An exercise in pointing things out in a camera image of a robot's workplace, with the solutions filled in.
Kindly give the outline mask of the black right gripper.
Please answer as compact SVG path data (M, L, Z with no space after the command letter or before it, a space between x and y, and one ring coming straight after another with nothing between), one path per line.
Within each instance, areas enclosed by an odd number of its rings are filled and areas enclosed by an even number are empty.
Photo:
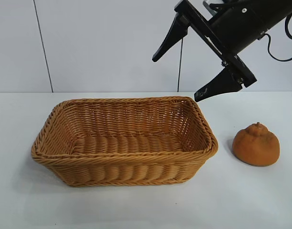
M238 53L285 19L292 17L292 0L229 0L211 3L215 11L210 20L187 0L174 8L176 15L162 44L152 57L157 62L172 46L188 34L192 27L219 56L224 69L194 94L195 102L249 87L257 81L254 74L239 58Z

